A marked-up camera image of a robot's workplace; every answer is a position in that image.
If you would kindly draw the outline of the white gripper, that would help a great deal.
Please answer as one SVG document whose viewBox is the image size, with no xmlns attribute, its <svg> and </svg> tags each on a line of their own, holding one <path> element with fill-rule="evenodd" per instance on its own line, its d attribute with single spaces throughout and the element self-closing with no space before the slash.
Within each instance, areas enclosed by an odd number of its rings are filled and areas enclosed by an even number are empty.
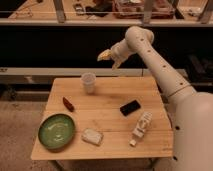
<svg viewBox="0 0 213 171">
<path fill-rule="evenodd" d="M 125 39 L 122 41 L 116 43 L 111 47 L 111 49 L 104 50 L 101 52 L 97 60 L 110 60 L 112 59 L 114 61 L 114 64 L 112 65 L 112 69 L 115 70 L 120 67 L 120 65 L 128 59 L 128 57 L 131 55 L 131 50 L 129 49 L 127 42 Z"/>
</svg>

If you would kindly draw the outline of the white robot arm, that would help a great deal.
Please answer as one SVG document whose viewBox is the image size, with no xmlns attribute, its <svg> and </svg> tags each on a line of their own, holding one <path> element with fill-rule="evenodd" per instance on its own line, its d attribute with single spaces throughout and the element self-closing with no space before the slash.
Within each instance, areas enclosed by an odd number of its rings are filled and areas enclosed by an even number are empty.
<svg viewBox="0 0 213 171">
<path fill-rule="evenodd" d="M 153 41 L 152 31 L 132 26 L 97 60 L 113 60 L 116 69 L 138 54 L 174 108 L 172 171 L 213 171 L 213 94 L 197 92 L 152 47 Z"/>
</svg>

